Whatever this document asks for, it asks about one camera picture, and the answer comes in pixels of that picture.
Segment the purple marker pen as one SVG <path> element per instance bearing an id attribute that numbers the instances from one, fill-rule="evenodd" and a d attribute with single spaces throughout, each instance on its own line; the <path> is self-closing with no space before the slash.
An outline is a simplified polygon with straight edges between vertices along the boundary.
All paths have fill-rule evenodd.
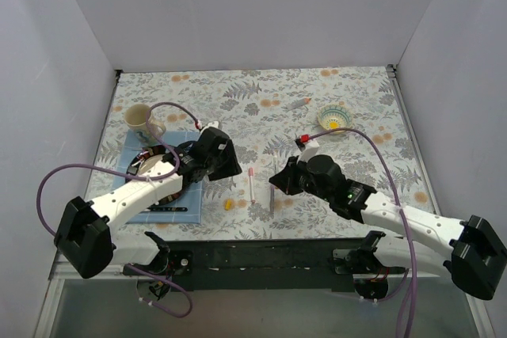
<path id="1" fill-rule="evenodd" d="M 271 186 L 270 187 L 270 195 L 269 195 L 269 210 L 270 210 L 271 214 L 274 214 L 274 211 L 275 211 L 275 202 L 276 202 L 275 187 Z"/>

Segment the white pink marker pen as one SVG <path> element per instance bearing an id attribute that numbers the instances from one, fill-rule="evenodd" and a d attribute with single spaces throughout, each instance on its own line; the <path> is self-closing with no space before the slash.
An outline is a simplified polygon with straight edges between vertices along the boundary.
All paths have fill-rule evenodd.
<path id="1" fill-rule="evenodd" d="M 248 178 L 249 178 L 249 189 L 250 189 L 250 202 L 252 204 L 256 203 L 255 198 L 255 185 L 254 185 L 254 168 L 248 168 Z"/>

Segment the grey orange marker pen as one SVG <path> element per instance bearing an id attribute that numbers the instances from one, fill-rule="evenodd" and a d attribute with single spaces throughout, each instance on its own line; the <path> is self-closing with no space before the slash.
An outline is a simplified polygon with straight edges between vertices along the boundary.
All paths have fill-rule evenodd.
<path id="1" fill-rule="evenodd" d="M 297 109 L 297 108 L 301 108 L 303 106 L 306 106 L 307 104 L 309 104 L 311 101 L 311 99 L 309 97 L 305 97 L 303 99 L 299 99 L 297 101 L 293 101 L 292 103 L 290 103 L 289 105 L 286 106 L 286 109 L 288 111 L 290 110 L 294 110 L 294 109 Z"/>

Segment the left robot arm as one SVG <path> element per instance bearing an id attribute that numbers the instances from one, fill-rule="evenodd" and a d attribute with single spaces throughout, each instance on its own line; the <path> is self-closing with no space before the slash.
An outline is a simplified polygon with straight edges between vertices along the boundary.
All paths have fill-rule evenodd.
<path id="1" fill-rule="evenodd" d="M 119 229 L 138 213 L 204 177 L 221 180 L 241 173 L 230 137 L 205 127 L 188 151 L 174 160 L 163 158 L 146 180 L 130 180 L 90 201 L 69 201 L 55 233 L 55 246 L 83 279 L 101 273 L 110 264 L 140 264 L 158 275 L 167 269 L 169 247 L 152 232 L 121 237 Z"/>

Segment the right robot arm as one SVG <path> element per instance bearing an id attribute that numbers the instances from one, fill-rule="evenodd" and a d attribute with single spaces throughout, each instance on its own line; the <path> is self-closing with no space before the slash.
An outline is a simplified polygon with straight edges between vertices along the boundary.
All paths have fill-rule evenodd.
<path id="1" fill-rule="evenodd" d="M 346 178 L 327 155 L 288 159 L 269 183 L 288 196 L 306 192 L 326 201 L 338 216 L 396 233 L 358 253 L 366 272 L 382 267 L 415 268 L 449 278 L 460 290 L 489 301 L 506 269 L 506 247 L 491 224 L 400 207 L 373 187 Z"/>

